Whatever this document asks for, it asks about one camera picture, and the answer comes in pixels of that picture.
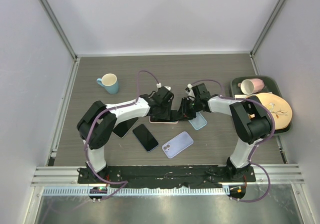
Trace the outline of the pink phone case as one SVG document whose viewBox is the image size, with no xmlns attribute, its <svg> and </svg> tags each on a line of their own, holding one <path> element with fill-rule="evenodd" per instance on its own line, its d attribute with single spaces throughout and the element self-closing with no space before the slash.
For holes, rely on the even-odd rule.
<svg viewBox="0 0 320 224">
<path fill-rule="evenodd" d="M 155 117 L 149 117 L 149 122 L 154 124 L 177 124 L 179 121 L 174 118 L 170 119 L 159 119 Z"/>
</svg>

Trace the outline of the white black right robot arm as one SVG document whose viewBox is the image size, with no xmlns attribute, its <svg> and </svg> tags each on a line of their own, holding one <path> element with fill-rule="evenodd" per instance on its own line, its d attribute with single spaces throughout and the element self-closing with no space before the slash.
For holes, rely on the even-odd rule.
<svg viewBox="0 0 320 224">
<path fill-rule="evenodd" d="M 204 83 L 189 84 L 176 118 L 178 121 L 193 120 L 198 112 L 220 113 L 232 117 L 238 141 L 226 162 L 226 176 L 238 181 L 250 167 L 251 157 L 260 142 L 271 137 L 275 121 L 270 111 L 258 97 L 239 98 L 211 95 Z"/>
</svg>

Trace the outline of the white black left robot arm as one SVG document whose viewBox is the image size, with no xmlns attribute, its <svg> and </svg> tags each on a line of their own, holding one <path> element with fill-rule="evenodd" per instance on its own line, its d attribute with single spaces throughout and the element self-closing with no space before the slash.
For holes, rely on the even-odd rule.
<svg viewBox="0 0 320 224">
<path fill-rule="evenodd" d="M 95 101 L 76 126 L 85 144 L 90 179 L 95 183 L 102 183 L 106 179 L 104 146 L 115 127 L 133 118 L 152 116 L 170 119 L 173 98 L 171 87 L 162 86 L 151 94 L 143 94 L 119 104 L 106 105 L 102 101 Z"/>
</svg>

